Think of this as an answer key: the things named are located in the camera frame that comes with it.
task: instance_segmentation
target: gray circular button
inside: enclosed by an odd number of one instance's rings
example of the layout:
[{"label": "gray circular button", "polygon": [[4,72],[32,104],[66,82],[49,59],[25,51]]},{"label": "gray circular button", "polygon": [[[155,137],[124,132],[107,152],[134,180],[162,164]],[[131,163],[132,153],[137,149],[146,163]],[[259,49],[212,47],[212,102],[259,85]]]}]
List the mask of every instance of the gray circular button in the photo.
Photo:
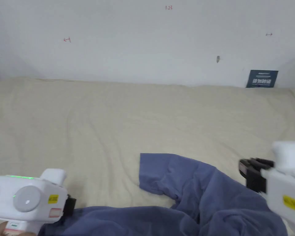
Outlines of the gray circular button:
[{"label": "gray circular button", "polygon": [[40,190],[35,186],[25,186],[16,192],[13,205],[20,212],[29,212],[37,208],[40,201]]}]

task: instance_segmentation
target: beige bedsheet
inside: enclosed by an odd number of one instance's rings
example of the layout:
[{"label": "beige bedsheet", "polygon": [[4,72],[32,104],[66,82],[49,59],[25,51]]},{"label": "beige bedsheet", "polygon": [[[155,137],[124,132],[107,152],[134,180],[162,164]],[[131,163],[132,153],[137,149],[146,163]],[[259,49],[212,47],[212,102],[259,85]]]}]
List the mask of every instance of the beige bedsheet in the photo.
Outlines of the beige bedsheet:
[{"label": "beige bedsheet", "polygon": [[295,140],[295,89],[17,78],[0,82],[0,175],[68,173],[77,206],[169,207],[138,187],[142,152],[210,163],[244,183],[240,158]]}]

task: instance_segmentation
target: green indicator light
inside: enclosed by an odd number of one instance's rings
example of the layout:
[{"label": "green indicator light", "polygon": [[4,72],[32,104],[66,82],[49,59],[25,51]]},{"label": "green indicator light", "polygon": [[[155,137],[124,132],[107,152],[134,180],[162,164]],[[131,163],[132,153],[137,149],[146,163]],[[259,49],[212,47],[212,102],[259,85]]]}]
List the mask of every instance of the green indicator light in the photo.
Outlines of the green indicator light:
[{"label": "green indicator light", "polygon": [[34,179],[33,177],[17,176],[17,175],[10,175],[10,177],[23,178],[23,179]]}]

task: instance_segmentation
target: finger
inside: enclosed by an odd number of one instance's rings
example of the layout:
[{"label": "finger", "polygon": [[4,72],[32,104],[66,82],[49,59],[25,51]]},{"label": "finger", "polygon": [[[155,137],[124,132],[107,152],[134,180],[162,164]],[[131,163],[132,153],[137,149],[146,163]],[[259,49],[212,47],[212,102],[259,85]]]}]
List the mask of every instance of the finger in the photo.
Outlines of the finger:
[{"label": "finger", "polygon": [[19,234],[18,236],[36,236],[36,234],[30,233],[30,232],[25,232],[25,233]]},{"label": "finger", "polygon": [[7,221],[0,224],[0,234],[3,233],[4,229],[6,228],[6,224],[7,224]]}]

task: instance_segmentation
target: red handwritten mark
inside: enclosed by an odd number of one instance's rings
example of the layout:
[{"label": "red handwritten mark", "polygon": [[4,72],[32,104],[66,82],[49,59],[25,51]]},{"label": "red handwritten mark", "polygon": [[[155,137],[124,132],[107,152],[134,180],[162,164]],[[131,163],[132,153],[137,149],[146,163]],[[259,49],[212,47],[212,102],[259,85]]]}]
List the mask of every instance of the red handwritten mark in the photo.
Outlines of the red handwritten mark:
[{"label": "red handwritten mark", "polygon": [[69,42],[71,42],[70,37],[68,39],[64,38],[64,41],[66,42],[67,40],[69,40]]}]

